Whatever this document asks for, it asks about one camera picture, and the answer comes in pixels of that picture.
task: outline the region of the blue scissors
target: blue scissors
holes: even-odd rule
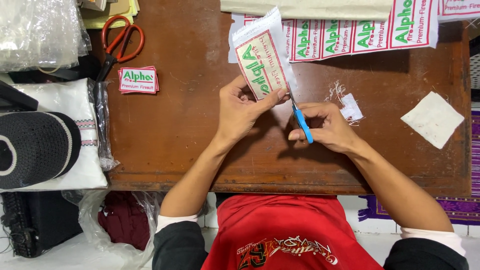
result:
[[[297,103],[293,99],[293,94],[290,89],[290,98],[292,99],[292,109],[293,109],[293,115],[295,116],[295,119],[299,123],[299,127],[303,129],[303,132],[305,133],[305,136],[307,136],[307,141],[309,144],[313,142],[313,137],[310,132],[310,128],[308,128],[307,123],[305,122],[305,117],[303,117],[303,114],[301,113],[300,109],[297,106]]]

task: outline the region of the patterned cloth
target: patterned cloth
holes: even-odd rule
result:
[[[480,225],[480,111],[472,111],[472,197],[436,197],[453,224]],[[375,196],[367,199],[366,209],[359,211],[359,221],[390,220]]]

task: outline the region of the red t-shirt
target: red t-shirt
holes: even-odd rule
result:
[[[233,196],[217,215],[203,270],[383,269],[355,239],[335,196]]]

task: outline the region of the hand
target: hand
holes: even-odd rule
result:
[[[255,102],[250,89],[242,91],[246,86],[247,82],[240,75],[220,89],[220,117],[216,138],[229,147],[248,134],[262,113],[290,99],[290,96],[285,96],[286,89],[277,89]]]
[[[328,149],[339,153],[353,153],[361,139],[352,130],[348,122],[338,109],[330,102],[299,103],[307,125],[310,127],[313,140],[325,145]],[[290,123],[295,128],[288,135],[290,141],[306,140],[305,133],[298,127],[297,121],[290,118]]]

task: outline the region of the brown desk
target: brown desk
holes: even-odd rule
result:
[[[108,75],[112,153],[121,162],[109,173],[116,190],[168,190],[192,166],[215,134],[218,91],[240,74],[228,64],[230,14],[219,1],[140,0],[135,23],[145,47],[136,59],[115,64]],[[110,39],[120,30],[112,30]],[[133,41],[138,42],[134,32]],[[96,54],[102,55],[98,36]],[[468,38],[462,24],[440,27],[437,49],[396,50],[293,64],[297,102],[323,101],[339,81],[365,119],[354,130],[399,170],[436,196],[470,195],[470,88]],[[154,65],[157,95],[118,91],[120,67]],[[438,150],[400,117],[430,91],[441,94],[465,121]],[[288,142],[291,105],[265,113],[256,133],[229,153],[212,191],[368,194],[352,162],[320,144]]]

